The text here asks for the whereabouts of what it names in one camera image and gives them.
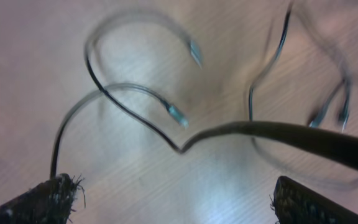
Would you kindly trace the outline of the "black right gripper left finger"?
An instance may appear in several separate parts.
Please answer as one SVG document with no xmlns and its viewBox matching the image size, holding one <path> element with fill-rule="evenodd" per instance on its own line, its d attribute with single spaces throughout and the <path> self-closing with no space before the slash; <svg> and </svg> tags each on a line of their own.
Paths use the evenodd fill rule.
<svg viewBox="0 0 358 224">
<path fill-rule="evenodd" d="M 84 178 L 59 174 L 0 205 L 0 224 L 67 223 Z"/>
</svg>

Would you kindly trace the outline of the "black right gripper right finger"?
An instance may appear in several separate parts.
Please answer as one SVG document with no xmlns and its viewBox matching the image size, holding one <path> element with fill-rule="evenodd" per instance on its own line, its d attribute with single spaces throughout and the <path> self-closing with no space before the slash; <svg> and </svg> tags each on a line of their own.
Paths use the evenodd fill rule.
<svg viewBox="0 0 358 224">
<path fill-rule="evenodd" d="M 283 175 L 277 179 L 270 208 L 280 224 L 358 223 L 358 214 Z"/>
</svg>

